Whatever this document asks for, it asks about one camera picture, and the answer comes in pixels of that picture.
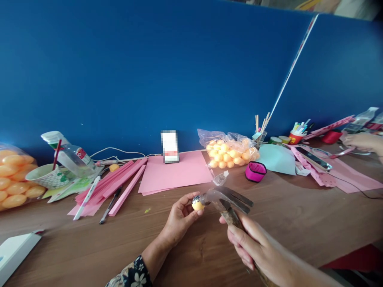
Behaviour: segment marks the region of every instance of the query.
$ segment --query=plastic bag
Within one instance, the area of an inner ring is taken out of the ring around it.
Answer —
[[[209,132],[198,129],[199,143],[206,148],[210,168],[232,168],[259,159],[255,142],[237,133]]]
[[[21,149],[0,142],[0,211],[40,199],[46,188],[26,181],[36,160]]]

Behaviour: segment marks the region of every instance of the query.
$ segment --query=floral sleeve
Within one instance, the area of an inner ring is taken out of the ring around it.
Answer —
[[[142,256],[126,266],[106,287],[152,287],[149,272]]]

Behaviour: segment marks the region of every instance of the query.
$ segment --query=blue wall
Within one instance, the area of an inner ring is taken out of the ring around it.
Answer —
[[[0,141],[40,164],[51,130],[89,154],[161,152],[166,129],[181,151],[201,148],[197,128],[251,136],[311,20],[223,1],[89,3],[0,3]]]
[[[371,106],[383,108],[383,23],[319,15],[269,134],[288,135],[309,118],[321,128]]]

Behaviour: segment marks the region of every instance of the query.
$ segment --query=mobile phone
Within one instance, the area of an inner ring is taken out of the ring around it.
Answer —
[[[177,131],[161,131],[161,142],[163,149],[164,163],[180,162],[180,151],[178,150]]]
[[[325,162],[324,160],[318,158],[317,156],[313,155],[312,153],[310,153],[309,151],[306,151],[305,149],[301,148],[301,147],[296,147],[296,150],[298,152],[300,152],[303,157],[308,160],[311,164],[313,164],[314,166],[324,170],[324,171],[329,171],[332,169],[332,165],[331,164],[328,164],[327,162]]]

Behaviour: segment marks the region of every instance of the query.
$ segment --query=wooden handle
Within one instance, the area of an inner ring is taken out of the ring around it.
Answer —
[[[245,229],[243,228],[243,225],[242,225],[241,221],[239,220],[237,214],[235,213],[234,209],[230,208],[227,211],[221,212],[221,215],[225,219],[227,225],[232,224],[235,227],[240,228],[244,232],[246,232]],[[268,287],[278,287],[278,285],[274,284],[269,278],[266,277],[266,275],[261,271],[261,269],[259,269],[259,267],[255,263],[255,261],[253,261],[253,263],[254,263],[254,266],[257,269],[257,272],[260,275],[261,280],[262,280],[262,282],[263,282],[263,284],[265,286],[268,286]]]

